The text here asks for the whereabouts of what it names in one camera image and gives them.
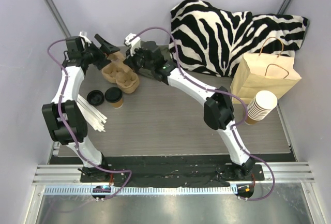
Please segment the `brown pulp cup carrier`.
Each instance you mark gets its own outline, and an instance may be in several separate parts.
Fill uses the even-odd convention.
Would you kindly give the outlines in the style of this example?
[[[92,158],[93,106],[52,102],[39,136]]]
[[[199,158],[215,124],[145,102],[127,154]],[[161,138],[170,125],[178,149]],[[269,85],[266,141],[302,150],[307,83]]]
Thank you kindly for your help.
[[[107,57],[110,61],[102,68],[103,77],[110,83],[116,84],[124,93],[132,94],[139,86],[138,75],[127,65],[124,64],[126,58],[121,52],[115,52]]]

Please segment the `black plastic cup lid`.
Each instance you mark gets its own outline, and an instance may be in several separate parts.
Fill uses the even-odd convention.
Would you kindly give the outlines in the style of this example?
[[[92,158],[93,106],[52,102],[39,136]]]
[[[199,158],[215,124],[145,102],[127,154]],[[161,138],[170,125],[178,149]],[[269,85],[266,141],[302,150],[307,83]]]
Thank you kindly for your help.
[[[116,100],[122,96],[123,96],[123,92],[118,87],[111,87],[111,88],[107,89],[104,94],[105,100],[109,103],[111,103],[113,100]]]

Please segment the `brown paper coffee cup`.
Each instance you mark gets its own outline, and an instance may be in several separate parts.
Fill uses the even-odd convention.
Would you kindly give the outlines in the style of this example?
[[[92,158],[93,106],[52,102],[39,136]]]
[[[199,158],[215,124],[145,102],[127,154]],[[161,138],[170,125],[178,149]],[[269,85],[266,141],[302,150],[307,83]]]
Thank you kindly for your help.
[[[123,105],[123,103],[124,103],[123,97],[119,97],[118,99],[113,100],[111,102],[111,105],[112,105],[112,107],[118,109]]]

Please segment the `brown paper bag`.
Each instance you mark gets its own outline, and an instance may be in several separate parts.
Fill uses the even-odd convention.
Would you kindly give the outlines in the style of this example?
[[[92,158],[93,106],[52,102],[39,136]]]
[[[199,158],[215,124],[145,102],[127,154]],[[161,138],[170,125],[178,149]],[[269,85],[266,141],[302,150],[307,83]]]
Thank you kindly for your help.
[[[293,68],[294,58],[283,56],[284,44],[276,54],[245,53],[230,85],[233,95],[249,104],[262,90],[274,93],[280,99],[302,78]]]

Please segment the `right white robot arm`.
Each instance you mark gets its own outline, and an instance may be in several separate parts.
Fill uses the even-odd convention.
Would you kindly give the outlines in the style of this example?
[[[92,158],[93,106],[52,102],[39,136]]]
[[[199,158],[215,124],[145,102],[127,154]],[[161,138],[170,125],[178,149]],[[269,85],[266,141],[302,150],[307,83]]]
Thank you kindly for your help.
[[[226,88],[218,89],[223,93],[216,92],[209,85],[203,85],[198,79],[180,71],[174,62],[164,58],[154,41],[125,41],[124,44],[128,47],[124,60],[126,65],[135,72],[149,70],[155,80],[183,91],[203,106],[204,122],[221,136],[228,149],[235,177],[247,179],[252,174],[255,160],[246,151],[235,127],[234,108]]]

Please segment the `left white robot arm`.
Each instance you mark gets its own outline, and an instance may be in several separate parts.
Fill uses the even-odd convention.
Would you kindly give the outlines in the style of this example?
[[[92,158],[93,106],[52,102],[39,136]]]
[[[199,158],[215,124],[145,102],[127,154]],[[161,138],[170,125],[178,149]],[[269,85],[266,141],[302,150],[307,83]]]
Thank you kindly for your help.
[[[99,182],[105,182],[111,173],[108,162],[90,141],[87,121],[77,100],[89,66],[93,64],[98,70],[103,69],[110,63],[107,57],[120,49],[99,34],[94,37],[99,46],[84,33],[63,40],[66,44],[65,59],[63,62],[56,61],[62,71],[61,82],[52,101],[42,106],[42,115],[51,139],[69,147],[81,159],[81,172]]]

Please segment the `stack of black lids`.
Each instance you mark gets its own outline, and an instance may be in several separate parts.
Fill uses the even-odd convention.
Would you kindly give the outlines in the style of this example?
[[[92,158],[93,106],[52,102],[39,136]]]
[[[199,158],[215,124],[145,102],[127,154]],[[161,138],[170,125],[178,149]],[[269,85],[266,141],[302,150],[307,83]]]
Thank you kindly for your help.
[[[87,94],[86,100],[92,106],[99,106],[104,103],[104,94],[100,90],[93,90]]]

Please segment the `white wrapped straws bundle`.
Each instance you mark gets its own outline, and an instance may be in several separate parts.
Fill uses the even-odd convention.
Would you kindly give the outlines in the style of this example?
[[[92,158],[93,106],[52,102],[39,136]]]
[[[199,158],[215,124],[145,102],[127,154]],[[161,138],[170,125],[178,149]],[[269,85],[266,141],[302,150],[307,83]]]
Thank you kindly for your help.
[[[81,95],[78,95],[77,104],[85,120],[94,130],[99,132],[106,131],[104,125],[108,118],[105,115],[89,104]]]

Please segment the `zebra print blanket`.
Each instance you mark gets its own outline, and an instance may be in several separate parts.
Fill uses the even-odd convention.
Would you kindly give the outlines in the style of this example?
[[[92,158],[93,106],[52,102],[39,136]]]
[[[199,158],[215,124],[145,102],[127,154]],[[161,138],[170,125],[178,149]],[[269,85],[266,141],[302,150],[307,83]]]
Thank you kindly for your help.
[[[245,53],[294,57],[304,42],[309,19],[290,14],[230,12],[201,0],[173,7],[171,60],[183,69],[232,77]]]

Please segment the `stack of paper cups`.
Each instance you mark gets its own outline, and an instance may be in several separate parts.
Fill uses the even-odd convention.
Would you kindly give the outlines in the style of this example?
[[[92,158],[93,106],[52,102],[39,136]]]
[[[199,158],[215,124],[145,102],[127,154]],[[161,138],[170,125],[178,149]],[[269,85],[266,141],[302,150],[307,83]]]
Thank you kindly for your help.
[[[245,123],[254,125],[263,120],[277,105],[276,95],[270,91],[259,91],[247,106],[248,116]]]

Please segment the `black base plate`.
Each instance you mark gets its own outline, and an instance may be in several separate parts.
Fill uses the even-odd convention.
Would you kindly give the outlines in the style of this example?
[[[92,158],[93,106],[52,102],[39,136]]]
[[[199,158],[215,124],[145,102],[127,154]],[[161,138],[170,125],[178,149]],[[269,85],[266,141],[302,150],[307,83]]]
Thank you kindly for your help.
[[[238,178],[228,155],[124,156],[105,157],[110,169],[107,180],[97,180],[81,172],[78,157],[52,156],[52,165],[78,165],[81,182],[123,183],[132,171],[128,185],[134,187],[181,187],[225,183],[227,181],[263,181],[262,166],[255,163],[252,173]]]

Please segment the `aluminium rail frame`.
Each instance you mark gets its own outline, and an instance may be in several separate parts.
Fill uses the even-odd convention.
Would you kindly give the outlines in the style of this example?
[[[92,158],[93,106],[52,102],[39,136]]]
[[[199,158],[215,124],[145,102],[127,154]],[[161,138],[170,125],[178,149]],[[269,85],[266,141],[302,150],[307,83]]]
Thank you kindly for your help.
[[[183,92],[142,76],[122,108],[104,103],[99,110],[108,118],[106,129],[90,128],[88,136],[110,166],[132,170],[128,185],[117,175],[120,193],[93,199],[101,182],[82,175],[80,159],[60,146],[37,168],[26,223],[317,223],[313,175],[306,162],[294,160],[278,110],[263,124],[239,128],[269,164],[248,202],[222,179],[230,163],[226,147]]]

